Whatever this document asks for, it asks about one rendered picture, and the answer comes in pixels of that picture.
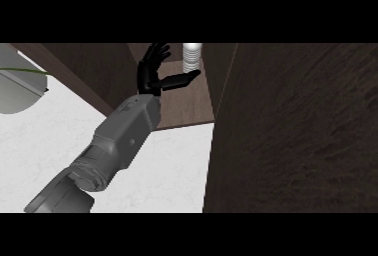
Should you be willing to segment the clear ribbed water bottle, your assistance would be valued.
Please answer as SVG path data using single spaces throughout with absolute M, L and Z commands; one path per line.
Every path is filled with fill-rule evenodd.
M 201 43 L 185 43 L 183 44 L 183 72 L 189 73 L 199 69 L 201 63 Z

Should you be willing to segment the thin green plant stem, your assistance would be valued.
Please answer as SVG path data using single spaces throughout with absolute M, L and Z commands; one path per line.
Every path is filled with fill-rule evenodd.
M 15 72 L 25 72 L 25 73 L 34 73 L 41 75 L 50 75 L 49 72 L 34 69 L 25 69 L 25 68 L 0 68 L 0 71 L 15 71 Z

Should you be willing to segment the dark wooden cabinet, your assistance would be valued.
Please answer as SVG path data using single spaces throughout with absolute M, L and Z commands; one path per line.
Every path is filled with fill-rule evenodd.
M 137 93 L 136 69 L 146 43 L 15 43 L 78 97 L 105 115 Z M 201 75 L 190 85 L 161 96 L 161 130 L 216 120 L 226 86 L 233 43 L 207 43 L 201 52 Z

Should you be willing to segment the dark wooden cabinet door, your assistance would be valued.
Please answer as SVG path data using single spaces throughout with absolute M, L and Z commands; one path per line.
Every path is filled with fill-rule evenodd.
M 378 212 L 378 44 L 242 44 L 204 210 Z

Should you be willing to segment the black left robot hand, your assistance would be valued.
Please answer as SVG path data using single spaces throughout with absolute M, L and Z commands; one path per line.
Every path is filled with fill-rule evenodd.
M 189 73 L 170 75 L 164 79 L 159 78 L 161 63 L 171 55 L 168 50 L 167 43 L 152 43 L 148 48 L 137 65 L 137 92 L 140 94 L 152 94 L 159 97 L 162 91 L 186 87 L 201 74 L 199 70 L 193 70 Z

